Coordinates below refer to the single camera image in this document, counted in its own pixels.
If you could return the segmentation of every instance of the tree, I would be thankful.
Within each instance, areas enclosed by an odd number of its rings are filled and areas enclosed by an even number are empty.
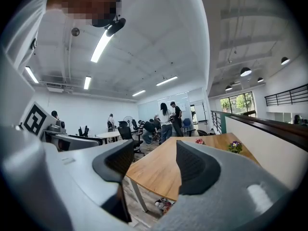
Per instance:
[[[220,99],[220,104],[221,104],[221,107],[224,111],[230,107],[230,103],[229,103],[228,98]]]
[[[236,97],[236,108],[242,109],[246,107],[245,98],[243,95],[239,95]]]

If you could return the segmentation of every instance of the black railing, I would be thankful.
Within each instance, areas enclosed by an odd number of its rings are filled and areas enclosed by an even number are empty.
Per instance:
[[[265,97],[266,106],[308,102],[308,84]]]
[[[216,127],[216,130],[221,134],[220,114],[215,111],[211,111],[211,113],[212,113],[212,121],[213,121],[214,127]]]

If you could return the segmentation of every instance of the desk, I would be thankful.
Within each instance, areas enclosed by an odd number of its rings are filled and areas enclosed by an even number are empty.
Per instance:
[[[177,140],[195,142],[198,138],[203,139],[207,146],[225,151],[230,143],[239,141],[232,133],[203,137],[170,137],[165,143],[132,164],[126,175],[130,179],[130,186],[143,211],[146,212],[147,208],[137,184],[159,196],[176,201],[181,185],[180,169],[176,162],[176,142]],[[241,155],[259,164],[244,145],[242,149]]]
[[[108,138],[113,138],[113,141],[116,142],[117,138],[120,138],[120,133],[119,131],[114,131],[114,132],[108,132],[108,133],[101,133],[99,135],[96,135],[97,138],[105,139],[105,143],[107,144],[107,139]]]

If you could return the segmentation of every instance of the jeans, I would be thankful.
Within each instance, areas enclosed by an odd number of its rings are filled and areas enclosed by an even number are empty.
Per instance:
[[[150,133],[150,132],[147,131],[147,130],[143,132],[142,138],[143,138],[143,140],[144,140],[147,144],[151,144],[151,143],[152,143],[152,138],[149,137],[151,134],[152,134],[152,133]]]
[[[163,125],[162,126],[162,143],[169,139],[172,135],[172,125]]]

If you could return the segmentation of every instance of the long black hair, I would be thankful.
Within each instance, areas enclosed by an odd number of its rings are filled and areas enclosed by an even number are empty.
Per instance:
[[[167,110],[168,110],[167,105],[165,103],[161,103],[160,104],[160,110],[163,111],[163,115],[165,116],[167,114]]]

